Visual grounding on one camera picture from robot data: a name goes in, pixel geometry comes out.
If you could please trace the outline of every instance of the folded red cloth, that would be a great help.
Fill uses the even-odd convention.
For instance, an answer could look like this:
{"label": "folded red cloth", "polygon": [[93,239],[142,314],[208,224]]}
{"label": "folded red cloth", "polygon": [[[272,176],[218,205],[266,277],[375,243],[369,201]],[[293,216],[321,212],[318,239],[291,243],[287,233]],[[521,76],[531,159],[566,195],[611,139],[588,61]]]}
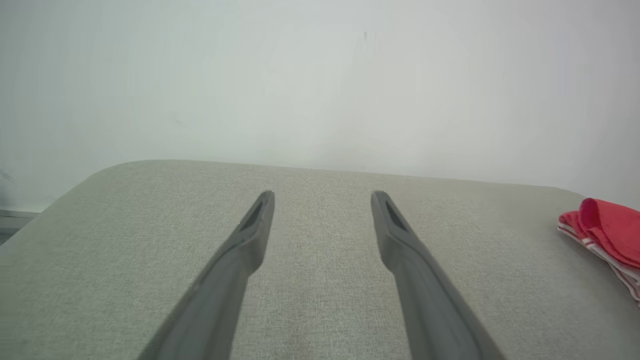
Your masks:
{"label": "folded red cloth", "polygon": [[604,200],[585,199],[578,221],[612,257],[640,268],[640,212]]}
{"label": "folded red cloth", "polygon": [[640,212],[586,199],[560,215],[558,230],[606,261],[640,306]]}

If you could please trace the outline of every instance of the white wall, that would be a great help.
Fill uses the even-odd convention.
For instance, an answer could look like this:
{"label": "white wall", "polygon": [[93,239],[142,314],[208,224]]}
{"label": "white wall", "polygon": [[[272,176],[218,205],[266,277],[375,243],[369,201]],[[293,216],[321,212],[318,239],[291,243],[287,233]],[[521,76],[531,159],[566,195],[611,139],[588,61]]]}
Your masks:
{"label": "white wall", "polygon": [[0,208],[163,158],[640,208],[637,0],[0,1]]}

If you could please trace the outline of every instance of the red cloth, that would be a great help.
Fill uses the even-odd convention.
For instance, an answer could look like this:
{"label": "red cloth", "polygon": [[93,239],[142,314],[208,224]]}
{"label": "red cloth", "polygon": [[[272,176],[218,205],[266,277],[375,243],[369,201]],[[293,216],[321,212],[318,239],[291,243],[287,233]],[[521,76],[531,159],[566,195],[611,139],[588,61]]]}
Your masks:
{"label": "red cloth", "polygon": [[560,215],[558,231],[606,261],[640,306],[640,212],[586,199],[578,211]]}
{"label": "red cloth", "polygon": [[580,230],[609,255],[624,265],[640,268],[640,212],[604,200],[585,199],[577,220]]}

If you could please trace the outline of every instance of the gray fabric upholstery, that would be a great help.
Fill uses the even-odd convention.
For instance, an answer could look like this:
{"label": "gray fabric upholstery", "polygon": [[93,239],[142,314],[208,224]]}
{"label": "gray fabric upholstery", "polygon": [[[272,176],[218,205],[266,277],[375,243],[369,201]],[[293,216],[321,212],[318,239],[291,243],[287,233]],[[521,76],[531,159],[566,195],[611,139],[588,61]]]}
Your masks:
{"label": "gray fabric upholstery", "polygon": [[370,192],[386,190],[508,359],[637,359],[640,309],[556,233],[556,188],[197,161],[81,183],[0,247],[2,359],[134,359],[256,196],[276,193],[234,359],[409,359]]}

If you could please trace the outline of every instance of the white stripe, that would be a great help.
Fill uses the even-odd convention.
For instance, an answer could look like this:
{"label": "white stripe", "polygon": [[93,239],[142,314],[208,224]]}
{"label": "white stripe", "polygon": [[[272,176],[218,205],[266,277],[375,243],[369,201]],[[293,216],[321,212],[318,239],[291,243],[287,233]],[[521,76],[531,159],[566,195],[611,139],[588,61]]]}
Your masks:
{"label": "white stripe", "polygon": [[629,293],[631,294],[631,297],[634,298],[636,301],[640,301],[640,298],[636,296],[636,293],[634,292],[634,289],[640,292],[640,289],[635,288],[633,285],[631,285],[627,279],[622,275],[622,273],[613,267],[613,265],[609,264],[609,266],[611,266],[611,270],[613,270],[613,273],[616,274],[616,276],[620,279],[620,281],[622,281],[622,283],[627,287],[627,289],[629,290]]}
{"label": "white stripe", "polygon": [[577,233],[575,232],[575,229],[570,227],[569,225],[566,225],[566,224],[563,224],[563,223],[559,222],[558,223],[558,227],[562,227],[563,229],[571,231],[574,235],[577,235]]}
{"label": "white stripe", "polygon": [[583,245],[592,241],[592,243],[590,243],[589,245],[586,245],[587,249],[589,249],[591,252],[596,254],[596,256],[598,256],[600,259],[603,259],[604,261],[606,261],[611,266],[615,266],[618,270],[620,270],[620,272],[623,272],[625,275],[631,277],[634,280],[635,285],[640,286],[640,270],[639,269],[631,268],[627,265],[621,264],[618,260],[614,259],[611,255],[609,255],[608,252],[606,252],[603,248],[601,248],[598,245],[598,243],[593,241],[591,238],[584,238],[582,240],[579,240],[573,234],[570,234],[569,232],[565,231],[564,227],[560,229],[560,225],[558,225],[558,230]]}

